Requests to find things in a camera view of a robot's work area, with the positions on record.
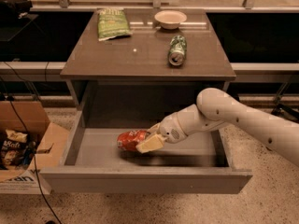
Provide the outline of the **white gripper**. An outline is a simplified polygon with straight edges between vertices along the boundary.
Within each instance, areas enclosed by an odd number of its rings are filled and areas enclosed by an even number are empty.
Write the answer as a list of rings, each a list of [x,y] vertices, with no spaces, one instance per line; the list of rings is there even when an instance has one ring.
[[[152,134],[136,146],[140,153],[147,153],[162,148],[165,140],[174,144],[187,137],[180,126],[178,112],[166,116],[161,122],[147,129],[147,132]]]

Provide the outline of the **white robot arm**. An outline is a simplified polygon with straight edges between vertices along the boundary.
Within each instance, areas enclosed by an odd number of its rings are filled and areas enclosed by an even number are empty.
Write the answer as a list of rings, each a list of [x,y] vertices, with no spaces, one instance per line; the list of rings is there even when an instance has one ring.
[[[196,103],[166,116],[148,129],[149,136],[136,149],[141,153],[178,143],[200,132],[212,132],[233,124],[278,155],[299,165],[299,124],[238,102],[226,92],[208,88]]]

